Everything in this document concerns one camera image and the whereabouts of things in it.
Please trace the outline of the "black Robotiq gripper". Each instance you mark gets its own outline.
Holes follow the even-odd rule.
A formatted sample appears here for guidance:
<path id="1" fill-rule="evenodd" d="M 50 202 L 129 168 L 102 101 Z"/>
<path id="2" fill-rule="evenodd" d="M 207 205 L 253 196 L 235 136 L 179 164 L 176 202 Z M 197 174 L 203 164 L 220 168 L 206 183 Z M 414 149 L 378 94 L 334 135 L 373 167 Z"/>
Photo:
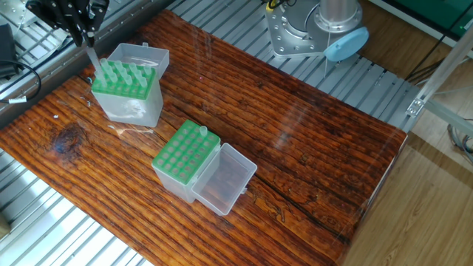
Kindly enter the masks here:
<path id="1" fill-rule="evenodd" d="M 110 0 L 29 0 L 26 8 L 54 29 L 69 30 L 77 47 L 94 47 Z"/>

